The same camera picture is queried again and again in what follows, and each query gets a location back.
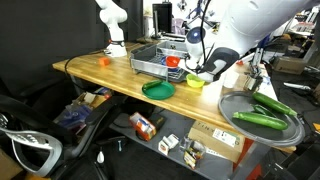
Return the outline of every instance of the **green plate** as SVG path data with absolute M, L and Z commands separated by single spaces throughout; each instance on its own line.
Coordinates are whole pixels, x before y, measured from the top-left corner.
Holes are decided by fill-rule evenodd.
M 172 84 L 163 81 L 158 86 L 152 87 L 147 90 L 142 89 L 142 93 L 149 99 L 163 100 L 171 97 L 174 94 L 174 87 Z

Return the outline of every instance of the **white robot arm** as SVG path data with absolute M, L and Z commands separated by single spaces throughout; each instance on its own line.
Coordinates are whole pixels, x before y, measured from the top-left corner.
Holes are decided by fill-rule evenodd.
M 104 22 L 110 32 L 110 45 L 106 48 L 106 54 L 112 57 L 126 56 L 127 51 L 124 45 L 123 31 L 118 23 L 127 20 L 127 12 L 117 6 L 112 0 L 96 0 L 100 6 L 100 19 Z
M 185 41 L 191 58 L 180 61 L 179 66 L 207 82 L 216 81 L 222 72 L 297 12 L 319 3 L 319 0 L 231 1 L 218 34 L 202 29 L 207 58 L 202 53 L 201 28 L 195 27 Z

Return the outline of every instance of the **metal dish rack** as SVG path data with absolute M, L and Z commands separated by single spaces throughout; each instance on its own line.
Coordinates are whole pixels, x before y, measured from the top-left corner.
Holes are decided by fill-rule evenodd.
M 136 72 L 145 73 L 172 82 L 185 80 L 185 71 L 178 67 L 176 72 L 161 64 L 164 56 L 178 56 L 184 59 L 187 56 L 184 43 L 165 41 L 159 44 L 145 45 L 131 51 L 130 64 Z

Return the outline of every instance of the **metal table leg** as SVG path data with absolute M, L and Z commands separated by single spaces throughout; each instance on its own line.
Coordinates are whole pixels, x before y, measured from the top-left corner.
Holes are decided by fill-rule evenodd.
M 230 179 L 246 179 L 270 149 L 270 146 L 255 141 L 231 175 Z

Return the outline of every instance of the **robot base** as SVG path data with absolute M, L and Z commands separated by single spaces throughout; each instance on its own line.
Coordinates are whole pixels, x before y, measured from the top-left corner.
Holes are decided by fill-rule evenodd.
M 110 44 L 105 49 L 105 54 L 111 57 L 122 57 L 127 56 L 127 50 L 125 46 Z

